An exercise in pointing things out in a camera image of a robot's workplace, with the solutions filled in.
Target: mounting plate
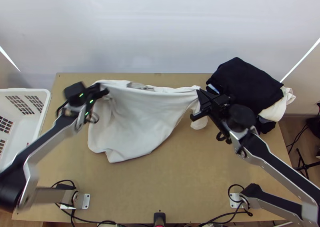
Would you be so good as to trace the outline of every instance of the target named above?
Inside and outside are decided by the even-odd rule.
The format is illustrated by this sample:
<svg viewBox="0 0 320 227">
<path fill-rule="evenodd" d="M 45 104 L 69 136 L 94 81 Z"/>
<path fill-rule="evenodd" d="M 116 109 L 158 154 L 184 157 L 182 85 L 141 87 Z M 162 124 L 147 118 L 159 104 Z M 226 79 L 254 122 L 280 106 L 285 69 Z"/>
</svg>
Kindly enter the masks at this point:
<svg viewBox="0 0 320 227">
<path fill-rule="evenodd" d="M 234 199 L 235 201 L 240 200 L 239 193 L 230 193 L 230 198 Z M 230 207 L 236 209 L 240 203 L 234 202 L 233 200 L 229 199 L 230 201 Z"/>
</svg>

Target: stack of clothes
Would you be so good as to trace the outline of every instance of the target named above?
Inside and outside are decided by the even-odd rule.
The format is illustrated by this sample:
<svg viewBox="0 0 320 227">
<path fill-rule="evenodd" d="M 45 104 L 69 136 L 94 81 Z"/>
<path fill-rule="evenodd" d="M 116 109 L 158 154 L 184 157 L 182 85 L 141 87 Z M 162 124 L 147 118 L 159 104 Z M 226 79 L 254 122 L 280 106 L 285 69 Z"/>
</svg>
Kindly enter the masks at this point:
<svg viewBox="0 0 320 227">
<path fill-rule="evenodd" d="M 226 94 L 234 104 L 252 109 L 259 134 L 275 128 L 286 106 L 296 98 L 291 88 L 238 57 L 221 64 L 206 84 L 207 91 Z"/>
</svg>

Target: light strip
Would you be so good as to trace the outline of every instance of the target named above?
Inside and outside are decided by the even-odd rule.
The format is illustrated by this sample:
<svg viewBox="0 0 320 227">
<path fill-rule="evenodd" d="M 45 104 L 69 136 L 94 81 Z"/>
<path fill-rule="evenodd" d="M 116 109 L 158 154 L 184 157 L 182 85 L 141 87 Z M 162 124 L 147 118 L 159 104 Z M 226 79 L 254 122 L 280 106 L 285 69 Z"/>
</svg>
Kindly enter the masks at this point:
<svg viewBox="0 0 320 227">
<path fill-rule="evenodd" d="M 7 53 L 4 51 L 4 49 L 3 49 L 1 46 L 0 46 L 0 53 L 2 53 L 2 54 L 8 59 L 8 61 L 10 61 L 11 64 L 12 64 L 19 72 L 21 72 L 21 71 L 19 70 L 19 68 L 16 66 L 16 64 L 13 63 L 12 59 L 7 55 Z"/>
<path fill-rule="evenodd" d="M 313 49 L 320 43 L 320 38 L 316 41 L 316 43 L 314 43 L 314 45 L 310 48 L 310 50 L 308 50 L 308 52 L 301 58 L 301 60 L 298 61 L 298 63 L 282 78 L 282 80 L 280 80 L 280 82 L 282 83 L 284 81 L 285 78 L 288 77 L 288 75 L 291 74 L 291 72 L 293 72 L 293 70 L 295 68 L 297 68 L 298 65 L 300 65 L 300 63 L 310 54 L 311 51 L 313 51 Z"/>
</svg>

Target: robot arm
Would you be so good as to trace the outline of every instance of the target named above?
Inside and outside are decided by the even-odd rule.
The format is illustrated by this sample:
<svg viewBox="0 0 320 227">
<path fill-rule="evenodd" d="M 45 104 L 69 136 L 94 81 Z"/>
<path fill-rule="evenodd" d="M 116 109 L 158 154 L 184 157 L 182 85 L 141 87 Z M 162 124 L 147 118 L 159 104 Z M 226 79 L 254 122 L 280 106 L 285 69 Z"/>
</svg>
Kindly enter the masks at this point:
<svg viewBox="0 0 320 227">
<path fill-rule="evenodd" d="M 18 153 L 11 165 L 0 173 L 0 209 L 12 213 L 15 207 L 27 209 L 34 203 L 88 208 L 90 195 L 79 193 L 75 186 L 36 187 L 39 180 L 36 164 L 65 138 L 77 134 L 85 123 L 92 122 L 94 103 L 108 93 L 107 89 L 100 91 L 100 84 L 85 88 L 82 82 L 64 90 L 67 101 L 58 109 L 53 127 Z"/>
<path fill-rule="evenodd" d="M 230 104 L 226 95 L 198 90 L 198 97 L 200 112 L 190 116 L 192 121 L 208 115 L 224 136 L 218 134 L 218 140 L 232 143 L 242 159 L 263 168 L 302 200 L 302 204 L 288 201 L 250 184 L 240 193 L 245 208 L 263 208 L 299 225 L 320 226 L 320 189 L 270 152 L 254 127 L 254 113 L 245 106 Z"/>
</svg>

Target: white cloth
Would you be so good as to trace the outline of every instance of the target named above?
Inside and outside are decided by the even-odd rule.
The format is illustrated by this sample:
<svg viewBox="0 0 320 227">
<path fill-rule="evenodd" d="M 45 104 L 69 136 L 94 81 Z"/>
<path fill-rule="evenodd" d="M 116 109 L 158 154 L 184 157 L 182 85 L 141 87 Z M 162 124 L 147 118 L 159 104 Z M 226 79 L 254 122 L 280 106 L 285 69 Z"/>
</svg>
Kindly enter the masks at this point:
<svg viewBox="0 0 320 227">
<path fill-rule="evenodd" d="M 97 82 L 101 90 L 108 88 L 110 93 L 94 104 L 93 112 L 100 120 L 89 125 L 88 147 L 105 152 L 110 163 L 150 154 L 171 134 L 186 110 L 196 113 L 200 109 L 199 86 L 174 89 L 141 87 L 127 80 Z M 191 127 L 201 129 L 207 122 L 203 117 Z"/>
<path fill-rule="evenodd" d="M 278 100 L 272 106 L 262 110 L 259 113 L 259 115 L 264 119 L 278 122 L 283 117 L 286 111 L 287 105 L 292 103 L 295 100 L 296 96 L 293 94 L 293 91 L 291 88 L 286 88 L 282 86 L 281 90 L 283 92 L 282 99 Z"/>
</svg>

